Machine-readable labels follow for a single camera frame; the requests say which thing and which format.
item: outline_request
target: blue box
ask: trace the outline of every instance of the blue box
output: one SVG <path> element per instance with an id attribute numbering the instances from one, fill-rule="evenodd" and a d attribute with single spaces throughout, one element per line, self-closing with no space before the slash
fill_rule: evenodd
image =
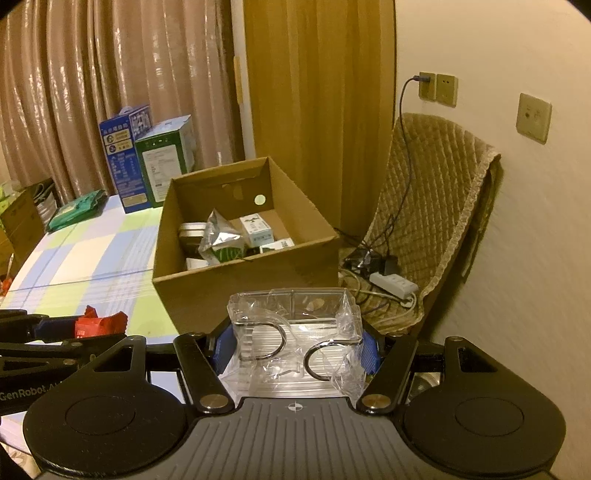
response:
<path id="1" fill-rule="evenodd" d="M 151 206 L 135 151 L 135 139 L 151 127 L 149 105 L 125 108 L 118 116 L 99 125 L 107 163 L 125 213 Z"/>

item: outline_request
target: cable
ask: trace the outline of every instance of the cable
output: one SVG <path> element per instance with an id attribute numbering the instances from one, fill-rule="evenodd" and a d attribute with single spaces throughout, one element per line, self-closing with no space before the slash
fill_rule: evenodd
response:
<path id="1" fill-rule="evenodd" d="M 374 322 L 374 326 L 383 325 L 384 323 L 391 322 L 392 320 L 398 320 L 402 317 L 406 317 L 406 315 L 408 315 L 409 313 L 412 313 L 415 306 L 417 306 L 417 296 L 414 293 L 411 293 L 411 295 L 413 297 L 413 302 L 411 303 L 411 306 L 408 308 L 408 310 L 399 313 L 398 315 L 394 315 L 393 317 L 380 318 L 379 320 L 376 320 Z"/>
<path id="2" fill-rule="evenodd" d="M 388 300 L 383 301 L 377 307 L 361 312 L 361 316 L 363 317 L 369 313 L 375 312 L 376 310 L 383 309 L 386 305 L 390 305 L 390 302 Z"/>
<path id="3" fill-rule="evenodd" d="M 363 240 L 363 239 L 359 240 L 356 236 L 351 235 L 347 232 L 343 232 L 340 228 L 337 228 L 335 226 L 333 227 L 333 229 L 336 230 L 336 232 L 339 235 L 342 235 L 343 237 L 345 237 L 345 240 L 352 239 L 355 241 L 355 243 L 351 243 L 350 241 L 348 241 L 349 245 L 352 245 L 353 247 L 358 247 L 359 245 L 363 245 L 365 248 L 369 249 L 369 245 L 365 242 L 365 240 Z"/>
<path id="4" fill-rule="evenodd" d="M 378 291 L 370 291 L 370 290 L 358 290 L 358 293 L 365 293 L 366 295 L 373 295 L 374 297 L 380 297 L 382 299 L 388 300 L 396 300 L 398 303 L 402 302 L 401 299 L 395 297 L 394 295 L 390 295 L 389 293 L 381 293 Z"/>
<path id="5" fill-rule="evenodd" d="M 357 282 L 357 289 L 355 290 L 355 293 L 353 293 L 353 297 L 355 298 L 355 300 L 357 300 L 357 295 L 359 295 L 359 292 L 361 291 L 361 280 L 359 279 L 359 277 L 357 275 L 355 275 L 350 270 L 347 270 L 346 268 L 340 268 L 339 272 L 344 273 L 348 277 L 354 278 L 355 281 Z"/>
<path id="6" fill-rule="evenodd" d="M 386 222 L 386 226 L 384 227 L 384 230 L 369 243 L 370 249 L 375 249 L 377 247 L 381 247 L 382 245 L 386 244 L 387 249 L 388 249 L 388 256 L 389 256 L 389 250 L 390 250 L 389 240 L 390 240 L 390 237 L 392 236 L 392 234 L 394 233 L 394 227 L 396 226 L 396 222 L 398 221 L 398 217 L 400 216 L 400 213 L 402 212 L 402 207 L 404 206 L 404 203 L 407 199 L 408 192 L 410 191 L 411 181 L 413 179 L 413 160 L 412 160 L 412 156 L 410 153 L 410 148 L 408 146 L 406 132 L 404 130 L 404 122 L 402 121 L 402 100 L 404 99 L 404 92 L 406 91 L 406 87 L 410 82 L 430 82 L 430 81 L 431 81 L 431 77 L 415 75 L 414 77 L 411 77 L 406 82 L 404 82 L 404 85 L 402 86 L 402 91 L 400 93 L 400 99 L 399 99 L 399 104 L 398 104 L 398 118 L 400 119 L 400 130 L 402 131 L 402 140 L 404 141 L 404 146 L 406 147 L 406 152 L 407 152 L 408 180 L 407 180 L 406 188 L 404 189 L 404 194 L 402 196 L 402 200 L 400 201 L 400 205 L 398 207 L 398 211 L 396 212 L 396 215 L 390 214 L 388 221 Z M 379 240 L 380 237 L 382 237 L 382 236 L 384 237 L 384 241 L 378 245 L 375 245 L 376 241 Z"/>

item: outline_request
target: white power strip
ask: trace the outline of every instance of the white power strip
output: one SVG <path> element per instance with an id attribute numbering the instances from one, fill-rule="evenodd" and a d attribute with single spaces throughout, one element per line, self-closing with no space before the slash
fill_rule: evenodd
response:
<path id="1" fill-rule="evenodd" d="M 381 273 L 374 272 L 369 276 L 369 281 L 401 300 L 407 299 L 418 290 L 416 283 L 396 274 L 384 276 Z"/>

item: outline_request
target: wall outlet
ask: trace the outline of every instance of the wall outlet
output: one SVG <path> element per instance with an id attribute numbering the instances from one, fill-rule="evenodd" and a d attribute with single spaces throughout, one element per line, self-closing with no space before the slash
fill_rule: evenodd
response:
<path id="1" fill-rule="evenodd" d="M 434 102 L 436 100 L 435 92 L 437 91 L 437 75 L 429 72 L 419 72 L 419 75 L 422 77 L 429 77 L 431 81 L 419 83 L 418 97 L 422 100 L 429 100 L 431 102 Z"/>
<path id="2" fill-rule="evenodd" d="M 453 75 L 437 75 L 437 101 L 447 106 L 457 104 L 457 78 Z"/>
<path id="3" fill-rule="evenodd" d="M 517 131 L 541 144 L 548 140 L 552 104 L 522 93 L 517 110 Z"/>

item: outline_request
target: power cord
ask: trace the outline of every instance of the power cord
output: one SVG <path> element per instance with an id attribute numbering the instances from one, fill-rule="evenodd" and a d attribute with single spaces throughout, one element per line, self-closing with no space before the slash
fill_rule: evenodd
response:
<path id="1" fill-rule="evenodd" d="M 405 315 L 407 315 L 409 312 L 411 312 L 415 308 L 415 306 L 417 304 L 417 297 L 415 294 L 412 294 L 411 303 L 409 305 L 407 299 L 405 299 L 405 300 L 399 299 L 398 297 L 395 297 L 394 295 L 391 295 L 389 293 L 382 293 L 382 292 L 372 291 L 372 290 L 363 290 L 362 286 L 361 286 L 361 280 L 354 272 L 351 272 L 351 270 L 347 270 L 346 268 L 340 268 L 339 272 L 341 274 L 343 274 L 345 277 L 351 277 L 353 280 L 355 280 L 355 287 L 353 289 L 351 289 L 350 291 L 351 291 L 351 294 L 353 295 L 353 297 L 355 298 L 355 303 L 357 303 L 357 305 L 367 301 L 367 299 L 369 297 L 379 297 L 379 298 L 385 299 L 385 301 L 383 301 L 379 306 L 372 308 L 370 310 L 367 310 L 365 312 L 362 312 L 363 316 L 367 315 L 368 313 L 372 313 L 376 310 L 379 310 L 379 309 L 385 307 L 386 305 L 390 305 L 392 301 L 395 301 L 395 302 L 399 303 L 402 307 L 408 308 L 408 310 L 402 314 L 388 318 L 388 320 L 394 320 L 394 319 L 404 317 Z M 362 302 L 359 302 L 359 300 L 358 300 L 358 296 L 360 293 L 366 295 L 365 299 Z"/>
<path id="2" fill-rule="evenodd" d="M 422 75 L 415 75 L 414 77 L 409 78 L 404 85 L 402 86 L 402 91 L 400 93 L 400 100 L 398 104 L 398 117 L 400 119 L 400 130 L 402 131 L 402 140 L 404 141 L 404 146 L 407 152 L 407 160 L 408 160 L 408 180 L 406 184 L 406 188 L 404 189 L 404 194 L 402 196 L 402 201 L 400 201 L 400 205 L 396 212 L 396 215 L 390 214 L 388 221 L 386 222 L 386 227 L 384 230 L 376 236 L 371 242 L 369 242 L 369 248 L 375 249 L 377 247 L 381 247 L 382 245 L 386 244 L 386 248 L 388 250 L 387 256 L 390 255 L 390 245 L 389 240 L 392 234 L 394 233 L 394 227 L 396 226 L 396 222 L 398 221 L 398 217 L 400 217 L 400 213 L 402 212 L 402 207 L 404 207 L 404 203 L 407 199 L 408 192 L 410 191 L 411 181 L 413 179 L 413 160 L 410 153 L 410 148 L 408 147 L 408 140 L 406 137 L 406 132 L 404 130 L 404 122 L 402 121 L 402 100 L 404 99 L 404 92 L 406 91 L 406 87 L 410 82 L 425 82 L 428 83 L 431 81 L 431 77 L 422 76 Z M 384 237 L 384 241 L 380 244 L 376 245 L 376 241 L 380 239 L 380 237 Z"/>

